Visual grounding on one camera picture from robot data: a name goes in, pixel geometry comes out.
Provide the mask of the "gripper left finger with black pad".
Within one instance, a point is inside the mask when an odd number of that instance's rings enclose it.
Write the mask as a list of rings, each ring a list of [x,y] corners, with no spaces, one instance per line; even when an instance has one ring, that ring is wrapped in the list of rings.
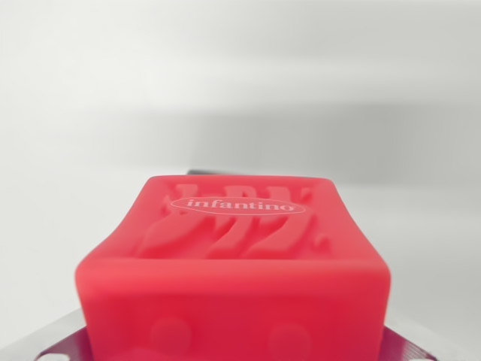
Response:
[[[72,311],[40,330],[36,360],[91,360],[91,346],[81,310]]]

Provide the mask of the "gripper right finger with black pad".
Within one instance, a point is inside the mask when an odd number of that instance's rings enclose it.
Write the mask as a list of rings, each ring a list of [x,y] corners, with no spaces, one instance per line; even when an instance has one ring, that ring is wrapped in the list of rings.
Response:
[[[387,323],[383,330],[381,360],[442,360],[436,336],[414,323]]]

